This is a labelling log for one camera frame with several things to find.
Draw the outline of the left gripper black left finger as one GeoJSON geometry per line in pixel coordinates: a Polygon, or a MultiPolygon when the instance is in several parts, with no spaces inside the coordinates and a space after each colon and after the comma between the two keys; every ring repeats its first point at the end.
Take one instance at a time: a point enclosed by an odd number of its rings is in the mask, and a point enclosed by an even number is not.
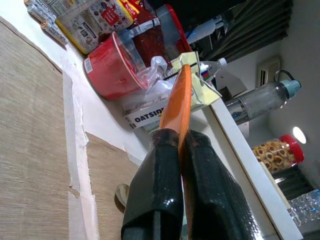
{"type": "Polygon", "coordinates": [[[178,240],[184,215],[179,136],[160,129],[129,186],[123,240],[178,240]]]}

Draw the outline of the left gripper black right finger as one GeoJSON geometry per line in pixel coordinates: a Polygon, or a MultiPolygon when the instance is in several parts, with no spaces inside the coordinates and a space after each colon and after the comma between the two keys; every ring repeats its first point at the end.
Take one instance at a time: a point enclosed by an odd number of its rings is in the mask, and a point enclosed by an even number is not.
{"type": "Polygon", "coordinates": [[[185,136],[183,184],[191,240],[256,240],[258,224],[246,197],[203,133],[185,136]]]}

